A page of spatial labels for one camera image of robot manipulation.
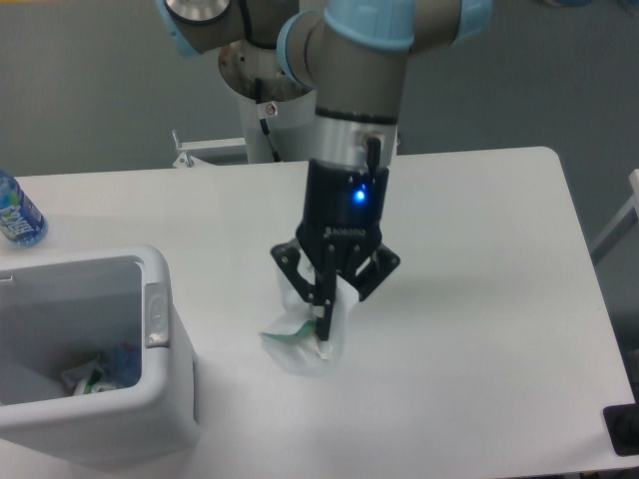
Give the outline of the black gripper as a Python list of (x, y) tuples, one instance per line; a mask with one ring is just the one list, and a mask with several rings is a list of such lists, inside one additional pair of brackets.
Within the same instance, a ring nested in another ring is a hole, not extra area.
[[(328, 341), (336, 292), (336, 268), (365, 301), (400, 265), (381, 243), (389, 170), (349, 171), (309, 161), (302, 222), (296, 239), (276, 244), (271, 256), (301, 299), (320, 309), (315, 334)], [(319, 270), (311, 284), (299, 273), (302, 250)]]

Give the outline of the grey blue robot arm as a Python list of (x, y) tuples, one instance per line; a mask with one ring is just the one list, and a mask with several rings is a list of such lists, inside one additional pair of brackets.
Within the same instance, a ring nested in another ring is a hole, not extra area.
[(161, 1), (180, 51), (201, 55), (242, 42), (257, 104), (316, 97), (302, 221), (272, 256), (331, 333), (336, 285), (368, 297), (398, 266), (380, 220), (408, 59), (453, 45), (490, 22), (489, 1)]

